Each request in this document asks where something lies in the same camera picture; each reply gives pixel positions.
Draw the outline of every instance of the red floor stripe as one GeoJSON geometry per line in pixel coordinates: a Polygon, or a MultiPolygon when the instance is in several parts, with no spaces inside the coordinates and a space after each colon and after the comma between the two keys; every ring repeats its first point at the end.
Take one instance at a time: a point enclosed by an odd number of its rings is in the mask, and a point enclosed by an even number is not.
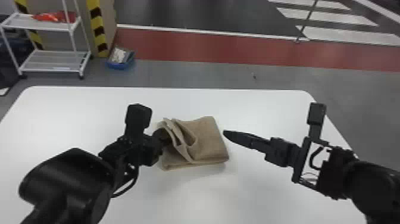
{"type": "Polygon", "coordinates": [[[147,60],[400,71],[400,48],[389,46],[137,29],[118,29],[115,43],[147,60]]]}

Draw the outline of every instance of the white floor marking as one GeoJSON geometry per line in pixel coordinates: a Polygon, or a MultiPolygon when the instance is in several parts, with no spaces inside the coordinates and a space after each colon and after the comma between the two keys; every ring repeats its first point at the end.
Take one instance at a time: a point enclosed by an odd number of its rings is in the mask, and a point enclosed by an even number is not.
{"type": "MultiPolygon", "coordinates": [[[[313,5],[314,0],[268,0],[269,2],[276,2],[276,3],[287,3],[287,4],[292,4],[292,5],[313,5]]],[[[319,0],[317,3],[317,7],[323,7],[323,8],[335,8],[335,9],[340,9],[340,10],[350,10],[347,6],[344,4],[341,4],[339,2],[331,2],[331,1],[324,1],[324,0],[319,0]]]]}
{"type": "Polygon", "coordinates": [[[393,21],[400,23],[400,15],[397,15],[396,13],[393,13],[392,11],[389,11],[373,2],[370,2],[368,0],[353,0],[353,1],[356,1],[374,11],[377,11],[378,13],[386,16],[387,18],[390,18],[393,21]]]}
{"type": "MultiPolygon", "coordinates": [[[[278,8],[278,10],[287,18],[299,18],[304,20],[308,15],[307,10],[293,10],[290,8],[278,8]]],[[[378,26],[378,24],[360,15],[323,13],[316,11],[312,13],[310,20],[378,26]]]]}
{"type": "Polygon", "coordinates": [[[353,30],[306,27],[304,35],[309,39],[352,43],[369,43],[377,45],[400,46],[400,38],[391,33],[374,33],[353,30]]]}
{"type": "MultiPolygon", "coordinates": [[[[138,30],[157,30],[157,31],[170,31],[178,33],[202,33],[211,35],[223,35],[223,36],[243,36],[249,38],[267,38],[267,39],[284,39],[284,40],[295,40],[295,36],[278,36],[278,35],[262,35],[262,34],[251,34],[251,33],[235,33],[235,32],[219,32],[210,30],[196,30],[196,29],[179,29],[179,28],[168,28],[158,26],[138,26],[131,24],[117,24],[118,28],[122,29],[138,29],[138,30]]],[[[307,38],[300,38],[301,41],[308,41],[307,38]]]]}

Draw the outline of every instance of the red object on shelf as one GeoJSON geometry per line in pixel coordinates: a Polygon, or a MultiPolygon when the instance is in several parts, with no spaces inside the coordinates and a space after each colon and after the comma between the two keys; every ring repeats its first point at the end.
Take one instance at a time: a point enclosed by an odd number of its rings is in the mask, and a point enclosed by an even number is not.
{"type": "MultiPolygon", "coordinates": [[[[50,21],[56,23],[66,23],[67,19],[64,11],[59,11],[57,13],[42,13],[33,15],[32,18],[39,21],[50,21]]],[[[68,18],[70,19],[70,23],[75,23],[76,21],[76,13],[68,12],[68,18]]]]}
{"type": "Polygon", "coordinates": [[[54,13],[37,14],[33,15],[32,18],[39,21],[59,22],[59,19],[54,15],[54,13]]]}

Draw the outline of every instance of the beige towel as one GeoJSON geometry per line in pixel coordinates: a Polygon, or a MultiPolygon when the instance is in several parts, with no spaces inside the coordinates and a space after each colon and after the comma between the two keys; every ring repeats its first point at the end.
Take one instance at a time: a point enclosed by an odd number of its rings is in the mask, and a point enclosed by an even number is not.
{"type": "Polygon", "coordinates": [[[158,127],[164,128],[172,140],[172,144],[163,150],[163,170],[223,163],[229,159],[213,117],[189,122],[164,118],[158,127]]]}

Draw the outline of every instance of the white wire shelf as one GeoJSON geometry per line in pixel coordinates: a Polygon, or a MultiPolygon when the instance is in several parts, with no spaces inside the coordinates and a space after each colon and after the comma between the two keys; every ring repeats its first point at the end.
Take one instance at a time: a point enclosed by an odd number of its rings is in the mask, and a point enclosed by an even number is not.
{"type": "Polygon", "coordinates": [[[19,68],[20,71],[81,72],[85,69],[90,51],[34,50],[19,68]]]}
{"type": "Polygon", "coordinates": [[[30,14],[14,13],[1,24],[4,28],[58,31],[58,32],[74,32],[81,22],[81,18],[77,17],[74,23],[71,23],[71,30],[68,29],[68,23],[55,23],[50,21],[37,21],[30,14]]]}

